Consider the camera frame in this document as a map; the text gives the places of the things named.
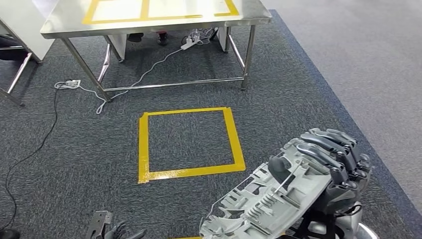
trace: black cable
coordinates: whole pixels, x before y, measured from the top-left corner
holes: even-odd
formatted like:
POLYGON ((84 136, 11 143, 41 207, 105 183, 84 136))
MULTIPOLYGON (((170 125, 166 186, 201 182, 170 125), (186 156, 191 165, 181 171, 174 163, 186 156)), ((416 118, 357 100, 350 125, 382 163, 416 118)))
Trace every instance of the black cable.
POLYGON ((336 218, 341 218, 341 217, 344 217, 344 216, 353 216, 353 215, 357 214, 358 212, 360 212, 360 210, 362 210, 362 205, 357 204, 357 205, 351 207, 350 209, 348 209, 346 212, 334 214, 334 216, 336 218))
POLYGON ((9 181, 9 175, 10 175, 10 173, 11 173, 11 171, 17 166, 17 165, 19 165, 20 163, 22 163, 22 162, 24 162, 24 161, 26 161, 27 159, 29 159, 30 157, 32 157, 32 156, 34 156, 39 150, 41 150, 42 149, 42 147, 44 146, 44 144, 45 144, 45 141, 47 140, 47 138, 48 138, 48 136, 51 134, 51 132, 53 131, 53 129, 54 129, 54 126, 56 126, 56 123, 57 123, 57 101, 56 101, 56 99, 57 99, 57 92, 59 92, 59 90, 56 90, 56 93, 54 94, 54 115, 55 115, 55 119, 54 119, 54 123, 53 123, 53 125, 51 126, 51 128, 50 128, 50 130, 48 131, 48 133, 46 134, 46 136, 44 137, 44 139, 43 139, 43 141, 42 141, 42 143, 41 143, 41 145, 35 150, 35 151, 33 151, 29 156, 27 156, 26 158, 24 158, 24 159, 22 159, 22 160, 20 160, 20 161, 18 161, 18 162, 16 162, 14 165, 12 165, 10 168, 9 168, 9 171, 7 172, 7 176, 6 176, 6 181, 5 181, 5 188, 6 188, 6 192, 7 192, 7 194, 10 196, 10 198, 12 198, 12 201, 13 201, 13 204, 14 204, 14 210, 13 210, 13 215, 12 215, 12 217, 11 217, 11 219, 10 219, 10 221, 4 226, 4 227, 2 227, 0 230, 4 230, 5 228, 7 228, 7 226, 9 226, 12 222, 13 222, 13 220, 14 220, 14 218, 16 217, 16 211, 17 211, 17 204, 16 204, 16 199, 14 198, 14 196, 13 196, 13 194, 10 192, 10 190, 9 190, 9 183, 10 183, 10 181, 9 181))
POLYGON ((184 36, 183 38, 182 38, 182 41, 180 42, 182 45, 184 44, 183 43, 183 40, 185 40, 186 38, 188 38, 189 36, 184 36))

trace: gray carpet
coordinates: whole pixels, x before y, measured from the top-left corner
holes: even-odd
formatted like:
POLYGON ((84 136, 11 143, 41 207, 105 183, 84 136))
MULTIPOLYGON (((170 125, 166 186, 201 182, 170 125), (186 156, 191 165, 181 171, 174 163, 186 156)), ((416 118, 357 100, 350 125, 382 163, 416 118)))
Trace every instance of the gray carpet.
POLYGON ((422 179, 414 176, 422 173, 421 2, 262 1, 282 16, 422 213, 422 179))
MULTIPOLYGON (((24 239, 80 239, 92 213, 109 210, 115 212, 116 220, 128 220, 132 232, 147 228, 147 239, 194 237, 211 204, 289 139, 313 127, 345 129, 304 63, 279 33, 276 23, 257 28, 251 84, 245 92, 240 91, 239 83, 132 91, 107 104, 98 116, 99 101, 93 94, 60 91, 55 130, 44 148, 13 175, 11 188, 18 203, 13 227, 22 231, 24 239), (221 106, 232 108, 246 171, 137 184, 138 119, 143 112, 221 106)), ((118 64, 112 59, 105 85, 135 82, 152 63, 178 49, 185 34, 171 32, 167 47, 157 46, 154 34, 147 34, 140 44, 130 43, 127 61, 118 64)), ((248 28, 234 28, 233 35, 244 51, 248 28)), ((99 69, 104 40, 82 38, 74 43, 89 65, 99 69)), ((53 84, 65 78, 82 79, 83 86, 90 88, 60 41, 32 71, 35 67, 35 63, 30 65, 15 92, 23 97, 25 108, 0 100, 1 180, 8 166, 36 148, 53 122, 53 84)), ((233 53, 224 54, 213 43, 170 57, 144 82, 233 77, 239 73, 233 53)), ((220 119, 218 113, 152 117, 151 169, 227 163, 230 152, 220 119)), ((381 238, 414 238, 377 178, 362 202, 364 223, 381 238)), ((12 212, 4 189, 0 190, 0 211, 0 223, 4 224, 12 212)))

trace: floor marking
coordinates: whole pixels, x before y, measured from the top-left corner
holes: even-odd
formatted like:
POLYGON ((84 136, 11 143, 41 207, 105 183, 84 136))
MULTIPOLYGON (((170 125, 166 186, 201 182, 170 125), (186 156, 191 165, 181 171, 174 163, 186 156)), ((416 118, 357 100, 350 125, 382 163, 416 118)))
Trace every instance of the floor marking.
POLYGON ((218 108, 202 108, 190 110, 177 110, 177 111, 164 111, 164 112, 145 112, 139 118, 139 167, 138 167, 138 183, 147 183, 150 180, 167 179, 167 178, 180 178, 192 177, 218 173, 229 173, 244 171, 246 168, 243 159, 242 149, 240 147, 239 138, 237 137, 236 126, 234 124, 233 113, 228 107, 218 108), (157 115, 181 114, 192 112, 210 112, 210 111, 223 111, 224 122, 226 125, 228 140, 230 142, 231 152, 233 154, 233 164, 187 168, 179 170, 168 170, 160 172, 149 171, 149 152, 148 152, 148 117, 157 115))
MULTIPOLYGON (((134 21, 154 21, 154 20, 176 20, 184 18, 200 18, 201 14, 182 15, 182 16, 159 16, 149 17, 149 5, 151 0, 141 0, 142 9, 140 9, 140 16, 138 18, 128 19, 108 19, 108 20, 93 20, 99 2, 101 1, 118 1, 118 0, 92 0, 88 7, 85 17, 82 19, 82 24, 104 24, 104 23, 118 23, 118 22, 134 22, 134 21)), ((239 11, 233 3, 233 0, 224 0, 229 12, 215 13, 214 16, 239 16, 239 11)))

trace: power strip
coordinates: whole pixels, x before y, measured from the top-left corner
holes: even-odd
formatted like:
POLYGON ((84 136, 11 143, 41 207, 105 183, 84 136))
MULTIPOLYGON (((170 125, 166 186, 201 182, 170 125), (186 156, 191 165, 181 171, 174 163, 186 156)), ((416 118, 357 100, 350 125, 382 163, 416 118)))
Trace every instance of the power strip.
POLYGON ((81 85, 81 80, 68 80, 65 85, 77 88, 81 85))

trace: white cable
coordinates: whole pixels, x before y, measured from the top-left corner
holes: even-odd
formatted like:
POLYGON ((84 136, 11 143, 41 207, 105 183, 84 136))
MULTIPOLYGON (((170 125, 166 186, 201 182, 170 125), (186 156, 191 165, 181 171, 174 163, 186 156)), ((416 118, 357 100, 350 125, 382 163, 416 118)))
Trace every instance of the white cable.
MULTIPOLYGON (((212 34, 211 34, 211 35, 209 35, 209 36, 208 36, 208 34, 209 34, 209 32, 210 32, 210 31, 212 31, 212 30, 213 30, 213 28, 200 29, 199 31, 198 31, 198 29, 195 29, 195 31, 192 31, 192 32, 188 35, 188 37, 193 38, 193 34, 194 34, 194 33, 199 34, 199 39, 198 39, 197 45, 206 45, 206 44, 209 44, 209 43, 211 42, 211 41, 210 41, 210 38, 211 38, 212 34)), ((137 82, 133 83, 133 84, 131 85, 131 87, 133 87, 133 86, 135 86, 135 85, 139 84, 139 83, 142 81, 142 79, 146 76, 146 74, 150 73, 150 72, 154 69, 154 67, 155 67, 156 65, 158 65, 158 64, 160 64, 160 63, 165 62, 169 56, 171 56, 171 55, 173 55, 173 54, 176 54, 176 53, 178 53, 179 51, 182 51, 182 50, 183 50, 183 49, 179 49, 179 50, 177 50, 177 51, 174 51, 174 52, 172 52, 172 53, 168 54, 166 57, 164 57, 164 59, 163 59, 163 60, 161 60, 161 61, 157 61, 156 63, 154 63, 154 65, 152 65, 152 67, 151 67, 148 71, 146 71, 144 74, 142 74, 141 78, 139 78, 139 81, 137 81, 137 82)), ((102 100, 102 101, 103 101, 103 103, 101 103, 101 105, 97 108, 97 111, 96 111, 97 115, 101 114, 101 112, 103 111, 104 106, 105 106, 105 105, 106 105, 106 103, 107 103, 107 101, 106 101, 105 99, 101 98, 100 96, 98 96, 98 94, 97 94, 95 91, 87 90, 87 89, 83 88, 83 87, 82 87, 82 86, 80 86, 80 85, 67 85, 67 84, 66 84, 66 82, 57 82, 56 84, 54 84, 54 88, 56 88, 56 89, 77 89, 77 88, 81 88, 81 89, 82 89, 82 90, 84 90, 84 91, 94 93, 94 94, 95 94, 95 96, 96 96, 98 99, 100 99, 100 100, 102 100)), ((129 90, 124 91, 124 92, 122 92, 122 93, 119 93, 119 94, 117 94, 117 95, 115 95, 115 96, 111 97, 111 99, 114 99, 114 98, 116 98, 116 97, 118 97, 118 96, 124 95, 124 94, 126 94, 127 92, 129 92, 129 90)))
MULTIPOLYGON (((167 55, 167 56, 166 56, 163 60, 161 60, 161 61, 157 61, 156 63, 154 63, 154 65, 152 65, 152 67, 151 67, 148 71, 146 71, 144 74, 142 74, 142 76, 141 76, 141 78, 139 79, 139 81, 137 81, 137 82, 133 83, 133 84, 131 85, 131 87, 132 87, 132 86, 135 86, 135 85, 137 85, 137 84, 139 84, 139 83, 142 81, 142 79, 144 78, 144 76, 145 76, 146 74, 150 73, 150 72, 154 69, 154 67, 155 67, 157 64, 165 62, 169 56, 171 56, 171 55, 173 55, 173 54, 176 54, 176 53, 178 53, 179 51, 182 51, 182 49, 179 49, 179 50, 177 50, 177 51, 174 51, 174 52, 172 52, 172 53, 168 54, 168 55, 167 55)), ((83 88, 83 87, 82 87, 82 86, 80 86, 80 85, 66 85, 66 82, 57 82, 56 84, 54 84, 54 88, 56 88, 56 89, 77 89, 77 88, 81 88, 81 89, 82 89, 82 90, 84 90, 84 91, 88 91, 88 92, 92 92, 92 93, 94 93, 94 94, 95 94, 95 96, 96 96, 98 99, 100 99, 100 100, 102 100, 102 101, 103 101, 103 103, 101 103, 101 105, 97 108, 97 111, 96 111, 97 115, 101 114, 101 112, 103 111, 104 105, 107 103, 107 101, 106 101, 105 99, 103 99, 103 98, 99 97, 99 96, 98 96, 98 94, 97 94, 95 91, 87 90, 87 89, 83 88)), ((123 95, 123 94, 126 94, 127 92, 129 92, 129 91, 124 91, 124 92, 122 92, 122 93, 119 93, 119 94, 117 94, 117 95, 113 96, 111 99, 114 99, 114 98, 116 98, 116 97, 118 97, 118 96, 121 96, 121 95, 123 95)))
MULTIPOLYGON (((142 76, 141 76, 141 78, 139 79, 139 81, 137 81, 137 82, 133 83, 133 84, 132 84, 132 85, 130 85, 130 86, 132 87, 132 86, 135 86, 135 85, 139 84, 139 83, 142 81, 142 79, 144 78, 144 76, 145 76, 146 74, 150 73, 150 72, 154 69, 154 67, 155 67, 157 64, 165 62, 169 56, 171 56, 171 55, 173 55, 173 54, 176 54, 176 53, 178 53, 179 51, 182 51, 182 49, 179 49, 179 50, 177 50, 177 51, 174 51, 174 52, 172 52, 172 53, 168 54, 168 55, 164 58, 164 60, 161 60, 161 61, 157 61, 157 62, 155 62, 155 63, 154 63, 154 65, 152 65, 152 67, 151 67, 148 71, 146 71, 144 74, 142 74, 142 76)), ((122 92, 122 93, 119 93, 119 94, 117 94, 117 95, 113 96, 111 99, 114 99, 114 98, 116 98, 116 97, 118 97, 118 96, 124 95, 124 94, 126 94, 127 92, 129 92, 129 91, 124 91, 124 92, 122 92)), ((98 109, 97 109, 97 115, 101 114, 101 112, 103 111, 103 107, 104 107, 104 105, 105 105, 106 103, 107 103, 107 101, 106 101, 106 100, 104 100, 104 102, 103 102, 103 103, 102 103, 102 104, 98 107, 98 109)))

